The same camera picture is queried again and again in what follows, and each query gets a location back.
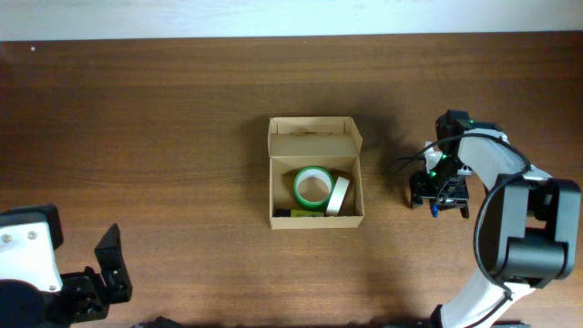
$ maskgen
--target white wall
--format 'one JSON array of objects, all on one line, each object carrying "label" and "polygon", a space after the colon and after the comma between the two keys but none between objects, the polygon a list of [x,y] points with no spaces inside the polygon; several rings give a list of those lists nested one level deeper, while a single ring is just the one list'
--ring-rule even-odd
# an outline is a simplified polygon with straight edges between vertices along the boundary
[{"label": "white wall", "polygon": [[583,29],[583,0],[0,0],[0,40]]}]

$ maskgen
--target wire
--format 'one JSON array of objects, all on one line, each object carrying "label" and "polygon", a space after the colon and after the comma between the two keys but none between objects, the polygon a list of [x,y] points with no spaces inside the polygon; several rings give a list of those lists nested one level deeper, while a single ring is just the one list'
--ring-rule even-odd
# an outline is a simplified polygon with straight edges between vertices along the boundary
[{"label": "wire", "polygon": [[487,138],[490,139],[492,141],[494,141],[495,143],[497,143],[498,145],[512,151],[513,153],[515,153],[517,156],[520,157],[520,159],[522,159],[522,161],[524,162],[525,166],[524,168],[522,168],[519,172],[514,173],[512,175],[510,175],[509,177],[503,179],[502,181],[500,181],[499,183],[497,183],[486,195],[486,197],[484,198],[484,201],[482,202],[482,206],[480,207],[480,211],[478,212],[477,215],[477,219],[476,219],[476,226],[474,227],[474,255],[476,257],[476,263],[478,268],[480,269],[480,271],[482,272],[482,274],[484,274],[484,276],[495,286],[500,287],[502,290],[505,291],[505,295],[504,298],[502,299],[502,301],[500,301],[493,309],[492,311],[490,311],[488,314],[486,314],[484,317],[482,317],[482,319],[480,319],[478,322],[473,323],[469,326],[467,326],[467,328],[472,328],[472,327],[476,327],[479,324],[483,323],[484,321],[486,321],[488,318],[490,318],[492,315],[494,315],[496,313],[496,311],[498,311],[506,302],[512,301],[512,290],[504,285],[502,282],[497,281],[496,279],[494,279],[494,277],[492,277],[492,275],[490,275],[490,273],[486,270],[486,267],[484,266],[483,262],[482,262],[482,257],[480,256],[480,251],[479,251],[479,236],[480,236],[480,230],[482,228],[482,223],[484,222],[484,217],[486,216],[486,210],[487,207],[490,203],[490,201],[494,198],[494,196],[501,190],[503,189],[506,185],[508,185],[510,182],[519,179],[520,177],[522,177],[525,173],[530,171],[531,168],[531,164],[530,164],[530,160],[527,158],[527,156],[525,156],[520,150],[518,150],[516,147],[506,143],[503,139],[501,138],[496,138],[494,136],[485,134],[485,133],[465,133],[463,135],[455,135],[455,136],[450,136],[450,137],[445,137],[445,138],[441,138],[437,141],[432,142],[431,144],[425,146],[423,149],[421,149],[419,152],[417,152],[415,155],[413,155],[411,157],[411,159],[409,159],[399,170],[396,171],[396,173],[400,172],[401,170],[403,170],[404,168],[406,168],[407,166],[409,166],[414,159],[418,159],[419,156],[421,156],[422,154],[424,154],[427,150],[438,146],[438,145],[442,145],[444,143],[447,142],[452,142],[452,141],[456,141],[462,138]]},{"label": "wire", "polygon": [[496,306],[494,308],[492,308],[492,310],[490,310],[489,313],[487,313],[485,316],[482,317],[482,319],[476,321],[475,323],[472,323],[468,326],[466,326],[465,328],[475,328],[478,325],[484,323],[486,320],[488,320],[492,315],[494,315],[494,313],[496,313],[498,310],[500,310],[504,304],[506,304],[506,302],[510,301],[506,296],[504,296],[504,298],[502,299],[502,301],[498,302],[498,304],[496,304]]},{"label": "wire", "polygon": [[451,182],[451,180],[455,179],[456,177],[451,177],[448,180],[446,180],[444,182],[444,184],[441,185],[441,188],[439,189],[439,191],[437,192],[437,194],[435,195],[435,202],[441,204],[441,201],[439,201],[439,195],[441,195],[441,192],[444,191],[445,186],[447,186],[447,184],[449,182]]},{"label": "wire", "polygon": [[398,158],[398,159],[393,159],[389,163],[388,169],[390,169],[394,164],[396,164],[397,162],[400,162],[402,160],[411,160],[411,162],[413,162],[414,160],[425,160],[425,159],[415,158],[413,156],[407,156],[407,157],[402,157],[402,158]]}]

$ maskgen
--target white tape roll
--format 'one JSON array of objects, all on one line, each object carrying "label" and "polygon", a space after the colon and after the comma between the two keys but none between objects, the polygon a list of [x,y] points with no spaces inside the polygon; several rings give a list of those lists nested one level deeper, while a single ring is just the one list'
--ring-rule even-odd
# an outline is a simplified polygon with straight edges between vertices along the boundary
[{"label": "white tape roll", "polygon": [[348,185],[350,181],[343,177],[338,177],[336,183],[334,184],[334,190],[332,191],[332,196],[328,202],[328,208],[326,209],[327,216],[337,216],[340,211],[340,207],[343,205],[344,197],[346,197],[346,191],[348,191]]}]

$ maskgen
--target masking tape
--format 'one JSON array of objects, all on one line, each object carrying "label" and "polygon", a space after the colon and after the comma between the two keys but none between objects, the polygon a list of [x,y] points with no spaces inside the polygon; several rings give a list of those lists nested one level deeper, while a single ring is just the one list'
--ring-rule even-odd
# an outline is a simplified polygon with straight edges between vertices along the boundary
[{"label": "masking tape", "polygon": [[[309,201],[306,200],[300,192],[298,191],[298,186],[300,183],[308,178],[316,178],[322,180],[326,187],[328,187],[328,196],[326,196],[323,200],[319,201]],[[295,181],[293,182],[293,192],[295,193],[295,198],[300,202],[300,204],[308,210],[319,210],[323,206],[326,205],[328,200],[330,200],[330,196],[332,195],[332,190],[334,188],[334,180],[330,173],[327,170],[321,167],[307,167],[302,169],[297,176],[295,176]]]},{"label": "masking tape", "polygon": [[350,181],[343,177],[338,177],[336,183],[334,184],[334,190],[328,202],[328,209],[326,209],[327,216],[337,216],[343,205],[344,197],[346,197],[346,191],[348,191],[348,185]]}]

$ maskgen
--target wooden table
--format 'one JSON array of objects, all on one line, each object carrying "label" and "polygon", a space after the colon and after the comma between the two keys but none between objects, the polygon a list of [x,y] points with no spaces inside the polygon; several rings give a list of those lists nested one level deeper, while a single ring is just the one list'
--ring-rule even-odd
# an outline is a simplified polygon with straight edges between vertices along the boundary
[{"label": "wooden table", "polygon": [[[98,268],[119,224],[134,297],[80,327],[425,318],[476,267],[484,192],[470,179],[472,219],[435,220],[405,206],[408,177],[387,163],[458,108],[583,185],[582,53],[581,33],[2,43],[0,205],[59,206],[61,272]],[[360,229],[270,230],[267,127],[282,116],[356,119]],[[504,318],[583,324],[582,240],[570,277]]]}]

